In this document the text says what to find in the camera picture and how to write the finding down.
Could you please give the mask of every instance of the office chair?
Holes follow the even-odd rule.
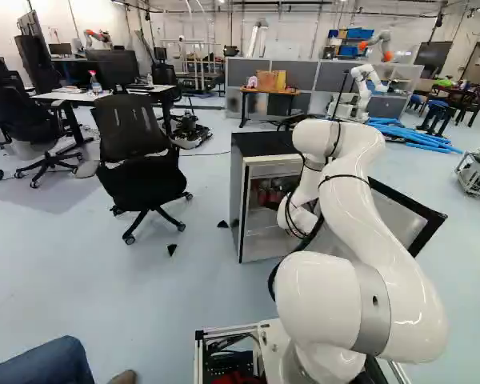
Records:
[[[176,71],[174,70],[174,66],[170,64],[165,64],[164,62],[156,62],[151,66],[151,72],[153,77],[153,84],[160,85],[160,86],[174,86],[174,88],[170,89],[171,101],[172,103],[179,102],[183,97],[183,88],[178,81],[178,77],[176,76]],[[195,115],[194,106],[192,106],[192,100],[189,98],[190,108],[192,109],[192,114]],[[170,116],[171,120],[175,120],[176,122],[180,122],[182,116],[177,116],[172,114]]]
[[[2,144],[10,143],[20,158],[25,156],[32,159],[40,154],[44,156],[42,160],[29,166],[17,168],[14,173],[15,178],[23,178],[25,176],[23,172],[39,168],[30,182],[32,188],[39,187],[38,180],[49,168],[62,166],[75,173],[78,166],[63,160],[83,159],[80,152],[61,155],[52,155],[48,152],[68,133],[64,130],[62,119],[63,104],[64,101],[57,100],[47,109],[30,98],[18,72],[9,71],[0,75],[0,129],[6,137]]]
[[[185,192],[186,178],[178,168],[178,155],[160,130],[149,96],[114,94],[100,98],[91,111],[101,136],[101,161],[96,175],[114,200],[114,216],[139,212],[122,235],[127,245],[150,210],[157,211],[180,232],[185,224],[169,216],[163,204],[179,198],[192,199]],[[168,150],[166,155],[154,155]],[[108,162],[123,162],[114,168]]]

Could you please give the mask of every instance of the floor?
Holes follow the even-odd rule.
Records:
[[[0,182],[0,362],[71,334],[84,344],[98,383],[125,368],[139,372],[140,383],[189,383],[196,329],[277,316],[266,289],[276,260],[237,264],[230,232],[217,228],[228,219],[228,151],[238,120],[196,112],[214,138],[182,154],[195,198],[167,209],[186,223],[182,234],[152,214],[126,246],[121,234],[133,215],[113,218],[96,178],[49,174],[39,190],[25,179]],[[76,115],[91,133],[88,109]],[[420,121],[414,113],[402,120]],[[261,129],[273,127],[249,122],[242,131]],[[446,133],[457,147],[476,150],[480,115],[473,128],[450,126]],[[88,156],[97,156],[95,146]],[[370,172],[449,216],[418,262],[446,306],[450,343],[436,362],[405,367],[414,383],[480,382],[480,199],[456,182],[458,160],[388,144]],[[0,168],[18,164],[0,151]],[[170,243],[178,244],[172,258]]]

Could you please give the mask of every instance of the person's leg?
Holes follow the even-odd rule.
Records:
[[[94,384],[86,351],[64,336],[0,364],[0,384]]]

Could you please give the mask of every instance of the white robotic arm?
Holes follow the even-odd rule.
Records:
[[[359,50],[364,51],[367,46],[372,46],[381,42],[382,61],[389,62],[393,58],[390,51],[391,32],[389,30],[381,30],[378,34],[373,36],[370,40],[359,43]]]
[[[357,104],[356,119],[360,122],[368,120],[368,112],[366,107],[370,102],[371,90],[366,86],[366,79],[369,78],[375,85],[375,90],[378,92],[387,92],[388,86],[384,86],[377,72],[371,64],[363,64],[356,66],[350,70],[350,75],[354,78],[356,85],[359,88],[359,100]]]
[[[278,268],[275,300],[300,365],[315,381],[331,383],[354,378],[364,354],[435,360],[448,335],[441,301],[378,215],[365,174],[384,148],[382,135],[359,123],[308,119],[297,124],[293,141],[307,162],[322,164],[321,172],[301,179],[290,201],[294,211],[318,196],[327,225],[357,256],[301,251]],[[331,155],[336,160],[326,165]],[[295,225],[309,232],[311,222],[306,217]]]

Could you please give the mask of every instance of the blue bin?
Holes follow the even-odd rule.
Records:
[[[356,46],[340,46],[339,55],[340,56],[357,56],[358,48]]]
[[[349,28],[346,33],[346,38],[371,38],[374,30],[364,30],[363,28]]]

